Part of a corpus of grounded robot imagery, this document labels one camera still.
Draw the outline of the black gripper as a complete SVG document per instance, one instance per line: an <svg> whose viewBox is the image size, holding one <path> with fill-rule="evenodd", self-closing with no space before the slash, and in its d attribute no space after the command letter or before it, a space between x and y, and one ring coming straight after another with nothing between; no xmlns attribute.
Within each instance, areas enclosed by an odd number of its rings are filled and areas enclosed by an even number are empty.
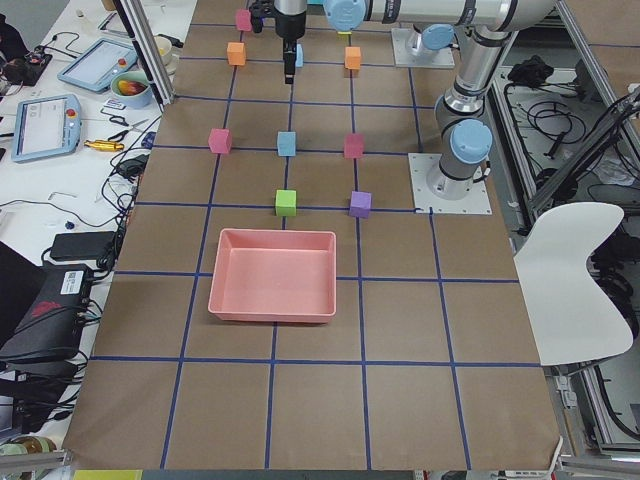
<svg viewBox="0 0 640 480"><path fill-rule="evenodd" d="M306 0L275 0L274 18L277 35L283 39L285 84L294 83L298 45L306 27Z"/></svg>

